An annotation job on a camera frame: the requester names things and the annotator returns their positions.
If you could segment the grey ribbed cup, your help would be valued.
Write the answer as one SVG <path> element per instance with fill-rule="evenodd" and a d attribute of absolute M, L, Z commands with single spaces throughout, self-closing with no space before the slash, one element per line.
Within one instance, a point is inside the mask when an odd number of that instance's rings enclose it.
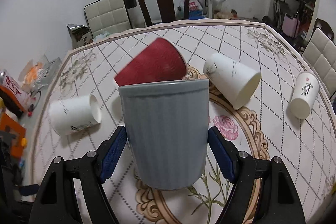
<path fill-rule="evenodd" d="M 121 86 L 124 123 L 137 173 L 159 190 L 177 190 L 203 173 L 209 128 L 209 81 Z"/>

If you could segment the white paper cup left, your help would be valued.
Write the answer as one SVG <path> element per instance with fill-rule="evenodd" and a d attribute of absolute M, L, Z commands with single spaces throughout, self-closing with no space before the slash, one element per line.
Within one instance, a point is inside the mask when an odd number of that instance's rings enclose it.
<path fill-rule="evenodd" d="M 98 100 L 92 94 L 52 102 L 49 118 L 60 137 L 91 128 L 102 120 Z"/>

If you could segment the white paper cup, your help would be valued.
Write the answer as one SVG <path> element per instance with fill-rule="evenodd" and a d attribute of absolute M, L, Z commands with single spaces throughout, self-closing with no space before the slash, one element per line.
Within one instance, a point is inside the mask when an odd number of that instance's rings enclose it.
<path fill-rule="evenodd" d="M 102 120 L 98 100 L 92 94 L 52 102 L 49 118 L 60 137 L 91 128 Z"/>
<path fill-rule="evenodd" d="M 306 119 L 313 108 L 320 86 L 317 77 L 311 72 L 301 72 L 295 81 L 295 87 L 289 108 L 298 119 Z"/>
<path fill-rule="evenodd" d="M 206 59 L 203 73 L 235 110 L 249 102 L 261 81 L 260 72 L 221 53 Z"/>

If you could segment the white paper cup right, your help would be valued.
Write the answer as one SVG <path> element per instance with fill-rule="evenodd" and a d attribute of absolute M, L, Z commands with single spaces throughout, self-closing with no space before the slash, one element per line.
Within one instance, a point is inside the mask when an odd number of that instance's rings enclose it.
<path fill-rule="evenodd" d="M 317 77 L 311 72 L 301 72 L 295 81 L 295 87 L 289 108 L 298 119 L 306 119 L 313 108 L 320 86 Z"/>

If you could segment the white paper cup centre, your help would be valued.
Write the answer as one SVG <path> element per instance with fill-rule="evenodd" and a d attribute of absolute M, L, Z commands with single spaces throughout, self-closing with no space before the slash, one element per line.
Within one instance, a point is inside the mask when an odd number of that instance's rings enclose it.
<path fill-rule="evenodd" d="M 221 53 L 206 59 L 203 73 L 235 110 L 249 102 L 261 81 L 260 72 Z"/>

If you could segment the red corrugated paper cup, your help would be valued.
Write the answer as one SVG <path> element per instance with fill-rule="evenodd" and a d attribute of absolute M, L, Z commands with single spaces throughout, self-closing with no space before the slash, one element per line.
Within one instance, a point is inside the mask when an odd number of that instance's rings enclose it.
<path fill-rule="evenodd" d="M 114 80 L 117 86 L 181 80 L 187 63 L 179 50 L 163 37 L 156 38 L 132 59 Z"/>

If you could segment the orange box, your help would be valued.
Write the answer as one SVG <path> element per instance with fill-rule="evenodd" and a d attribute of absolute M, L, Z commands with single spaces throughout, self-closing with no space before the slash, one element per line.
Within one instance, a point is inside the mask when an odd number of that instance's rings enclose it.
<path fill-rule="evenodd" d="M 27 147 L 26 129 L 6 113 L 1 114 L 1 141 L 9 146 L 10 155 L 20 159 Z"/>

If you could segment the floral patterned tablecloth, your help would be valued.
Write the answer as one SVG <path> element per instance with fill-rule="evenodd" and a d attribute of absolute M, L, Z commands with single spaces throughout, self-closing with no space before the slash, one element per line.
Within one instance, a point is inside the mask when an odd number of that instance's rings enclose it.
<path fill-rule="evenodd" d="M 26 181 L 42 182 L 56 156 L 82 157 L 123 125 L 114 75 L 157 37 L 164 37 L 189 65 L 187 78 L 203 78 L 203 65 L 215 52 L 261 72 L 261 83 L 245 107 L 235 111 L 210 87 L 209 126 L 217 126 L 238 150 L 259 159 L 279 156 L 302 203 L 306 221 L 323 216 L 323 202 L 335 197 L 335 114 L 321 87 L 305 120 L 288 109 L 297 76 L 309 71 L 303 58 L 272 28 L 245 20 L 182 20 L 112 34 L 68 54 L 62 72 L 35 110 Z M 102 113 L 100 127 L 60 137 L 51 127 L 49 102 L 93 94 Z M 192 186 L 160 191 L 145 185 L 135 172 L 127 145 L 116 170 L 104 185 L 120 223 L 216 223 L 232 185 L 220 174 L 208 149 L 206 170 Z"/>

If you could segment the clear plastic snack bag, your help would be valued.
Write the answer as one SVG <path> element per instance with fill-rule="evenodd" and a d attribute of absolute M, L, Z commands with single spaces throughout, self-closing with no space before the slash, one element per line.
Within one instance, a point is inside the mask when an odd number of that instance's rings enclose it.
<path fill-rule="evenodd" d="M 48 86 L 58 72 L 62 61 L 59 57 L 49 60 L 42 55 L 38 61 L 31 59 L 19 74 L 18 80 L 23 91 L 33 93 Z"/>

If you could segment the red white snack bag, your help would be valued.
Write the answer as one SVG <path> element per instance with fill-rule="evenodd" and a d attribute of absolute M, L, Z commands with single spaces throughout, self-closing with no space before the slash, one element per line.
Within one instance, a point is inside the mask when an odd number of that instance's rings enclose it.
<path fill-rule="evenodd" d="M 28 111 L 31 97 L 24 92 L 6 69 L 1 69 L 1 98 L 6 108 L 18 119 Z"/>

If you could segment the beige padded chair right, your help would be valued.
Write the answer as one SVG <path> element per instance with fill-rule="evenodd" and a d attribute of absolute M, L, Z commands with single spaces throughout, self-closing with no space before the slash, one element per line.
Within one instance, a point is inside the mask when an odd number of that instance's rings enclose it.
<path fill-rule="evenodd" d="M 302 57 L 317 75 L 327 96 L 330 99 L 334 98 L 336 86 L 335 43 L 320 28 L 316 28 Z"/>

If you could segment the beige padded chair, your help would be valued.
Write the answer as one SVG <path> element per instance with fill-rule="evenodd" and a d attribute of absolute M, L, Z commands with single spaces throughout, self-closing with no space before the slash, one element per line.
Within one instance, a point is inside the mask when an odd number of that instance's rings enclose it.
<path fill-rule="evenodd" d="M 108 32 L 121 33 L 132 29 L 124 0 L 98 0 L 84 7 L 88 28 L 95 38 Z"/>
<path fill-rule="evenodd" d="M 327 96 L 330 99 L 334 98 L 336 86 L 335 43 L 320 28 L 316 28 L 302 57 L 317 75 Z"/>

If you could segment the silver foil bag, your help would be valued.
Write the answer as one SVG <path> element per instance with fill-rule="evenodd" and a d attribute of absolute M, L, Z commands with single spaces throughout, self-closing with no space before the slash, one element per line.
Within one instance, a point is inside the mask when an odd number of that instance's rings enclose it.
<path fill-rule="evenodd" d="M 67 24 L 67 29 L 72 40 L 73 50 L 93 42 L 91 32 L 87 26 Z"/>

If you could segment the pink suitcase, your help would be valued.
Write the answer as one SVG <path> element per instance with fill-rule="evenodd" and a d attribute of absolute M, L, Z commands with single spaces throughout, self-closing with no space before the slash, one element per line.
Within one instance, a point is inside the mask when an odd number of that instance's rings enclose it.
<path fill-rule="evenodd" d="M 300 21 L 297 17 L 286 13 L 282 23 L 282 32 L 284 32 L 286 36 L 296 38 L 298 35 L 299 25 Z"/>

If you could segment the beige padded chair left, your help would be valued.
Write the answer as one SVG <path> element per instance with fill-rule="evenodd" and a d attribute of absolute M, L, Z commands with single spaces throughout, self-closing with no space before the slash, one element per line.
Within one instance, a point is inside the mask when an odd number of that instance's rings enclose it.
<path fill-rule="evenodd" d="M 108 32 L 121 33 L 132 29 L 124 0 L 98 0 L 84 7 L 88 28 L 95 38 Z"/>

